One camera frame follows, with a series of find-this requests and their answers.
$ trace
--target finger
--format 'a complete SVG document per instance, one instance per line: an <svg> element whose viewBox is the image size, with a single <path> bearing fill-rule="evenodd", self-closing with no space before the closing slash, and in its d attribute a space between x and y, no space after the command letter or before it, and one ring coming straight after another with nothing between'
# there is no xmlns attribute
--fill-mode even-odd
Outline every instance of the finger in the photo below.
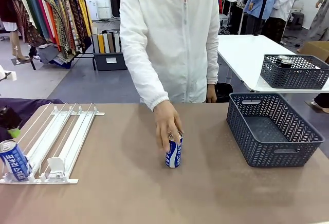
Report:
<svg viewBox="0 0 329 224"><path fill-rule="evenodd" d="M171 134L173 135L175 143L180 144L180 137L179 137L178 129L175 125L174 119L171 120L168 125L169 125L169 130L170 130Z"/></svg>
<svg viewBox="0 0 329 224"><path fill-rule="evenodd" d="M183 125L182 125L179 115L175 115L175 125L181 133L184 133Z"/></svg>
<svg viewBox="0 0 329 224"><path fill-rule="evenodd" d="M160 125L156 125L156 143L159 147L159 149L163 149L163 145L162 145L162 139L161 139L161 129L160 129Z"/></svg>
<svg viewBox="0 0 329 224"><path fill-rule="evenodd" d="M162 123L161 124L161 140L162 140L162 146L164 151L169 152L169 138L168 138L168 131L167 131L167 124Z"/></svg>

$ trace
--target white plastic divider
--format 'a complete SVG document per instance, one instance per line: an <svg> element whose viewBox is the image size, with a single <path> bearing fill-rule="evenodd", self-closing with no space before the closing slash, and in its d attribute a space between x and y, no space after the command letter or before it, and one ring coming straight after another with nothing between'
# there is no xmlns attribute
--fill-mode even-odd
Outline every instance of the white plastic divider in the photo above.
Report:
<svg viewBox="0 0 329 224"><path fill-rule="evenodd" d="M96 106L94 105L94 110L89 111L91 104L87 111L82 111L81 106L79 106L79 111L74 112L73 107L69 107L69 110L64 110L62 107L61 110L58 110L57 107L54 107L53 112L50 116L46 119L43 125L39 128L35 136L41 130L41 128L45 125L47 120L53 116L50 123L46 126L45 130L41 133L41 135L36 140L35 144L32 146L30 151L27 153L26 157L29 159L29 164L32 167L32 173L28 177L28 181L23 182L14 182L10 174L6 173L3 178L0 180L0 183L4 184L75 184L78 183L78 179L69 179L71 172L74 168L74 164L78 158L80 150L83 146L84 140L88 134L90 126L94 120L95 115L105 115L105 113L98 112ZM40 175L39 179L35 179L36 172L41 169L42 162L45 160L47 154L49 153L50 149L53 147L55 141L57 140L60 132L62 131L63 127L67 123L69 117L78 116L78 119L70 132L65 144L59 154L58 157L48 158L48 164L51 169L49 175L46 175L46 171ZM66 137L66 134L69 132L68 128L67 132L65 133L61 143Z"/></svg>

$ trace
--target basket handle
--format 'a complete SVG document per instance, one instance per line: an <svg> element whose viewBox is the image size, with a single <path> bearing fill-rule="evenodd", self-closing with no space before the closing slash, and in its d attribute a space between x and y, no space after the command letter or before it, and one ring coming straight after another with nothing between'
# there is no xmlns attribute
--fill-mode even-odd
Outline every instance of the basket handle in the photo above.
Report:
<svg viewBox="0 0 329 224"><path fill-rule="evenodd" d="M300 148L279 148L274 151L276 154L296 154L300 151Z"/></svg>
<svg viewBox="0 0 329 224"><path fill-rule="evenodd" d="M250 100L243 100L242 101L242 104L252 104L252 105L255 105L255 104L260 104L261 103L261 100L259 99L250 99Z"/></svg>

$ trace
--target purple cloth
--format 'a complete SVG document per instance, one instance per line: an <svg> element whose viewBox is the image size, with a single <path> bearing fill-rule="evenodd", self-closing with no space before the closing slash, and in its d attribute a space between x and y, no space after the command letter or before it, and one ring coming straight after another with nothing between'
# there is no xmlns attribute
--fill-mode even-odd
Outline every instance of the purple cloth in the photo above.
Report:
<svg viewBox="0 0 329 224"><path fill-rule="evenodd" d="M0 98L0 107L10 106L22 119L20 127L22 127L34 114L34 112L41 106L48 103L58 103L63 102L59 99L17 99L17 98ZM7 130L0 127L0 141L7 139L12 139Z"/></svg>

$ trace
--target storage bin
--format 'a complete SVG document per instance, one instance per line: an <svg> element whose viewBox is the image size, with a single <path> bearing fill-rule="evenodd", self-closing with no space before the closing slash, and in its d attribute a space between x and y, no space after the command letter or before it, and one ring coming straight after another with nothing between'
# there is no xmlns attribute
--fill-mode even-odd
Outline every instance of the storage bin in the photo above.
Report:
<svg viewBox="0 0 329 224"><path fill-rule="evenodd" d="M329 65L312 55L287 55L293 61L291 68L278 67L279 55L266 54L261 77L272 88L322 89L329 78Z"/></svg>
<svg viewBox="0 0 329 224"><path fill-rule="evenodd" d="M230 94L227 122L253 167L304 166L324 141L280 94Z"/></svg>
<svg viewBox="0 0 329 224"><path fill-rule="evenodd" d="M127 70L123 53L94 53L94 57L99 71Z"/></svg>

